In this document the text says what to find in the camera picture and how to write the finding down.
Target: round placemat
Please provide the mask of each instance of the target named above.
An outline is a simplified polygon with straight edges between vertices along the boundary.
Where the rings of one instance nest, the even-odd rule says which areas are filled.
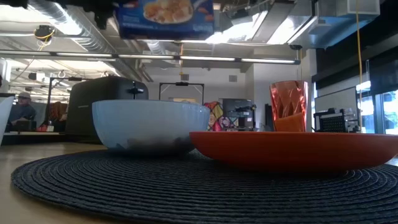
[[[13,172],[12,183],[46,202],[136,222],[398,223],[397,176],[390,165],[266,174],[195,151],[163,159],[93,151],[30,162]]]

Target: placemat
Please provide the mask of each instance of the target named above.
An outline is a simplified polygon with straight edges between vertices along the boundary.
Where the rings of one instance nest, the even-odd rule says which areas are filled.
[[[390,165],[270,174],[237,170],[197,151],[157,159],[93,151],[30,162],[11,178],[43,201],[138,223],[248,224],[398,223],[397,176]]]

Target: orange bowl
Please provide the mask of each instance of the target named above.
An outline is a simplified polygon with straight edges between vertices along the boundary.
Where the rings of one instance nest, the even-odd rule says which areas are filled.
[[[248,170],[342,171],[384,164],[398,136],[354,133],[191,132],[205,156]]]

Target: person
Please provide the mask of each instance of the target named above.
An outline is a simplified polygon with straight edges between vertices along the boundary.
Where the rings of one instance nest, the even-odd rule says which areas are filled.
[[[29,121],[33,120],[36,116],[36,111],[30,105],[30,94],[22,92],[18,95],[18,103],[13,105],[8,120],[12,125],[15,125],[17,121]]]

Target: cap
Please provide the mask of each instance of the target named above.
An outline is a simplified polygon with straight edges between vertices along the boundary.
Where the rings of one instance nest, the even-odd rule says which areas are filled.
[[[27,92],[21,92],[21,93],[19,93],[18,97],[23,97],[23,98],[30,99],[30,94],[27,93]]]

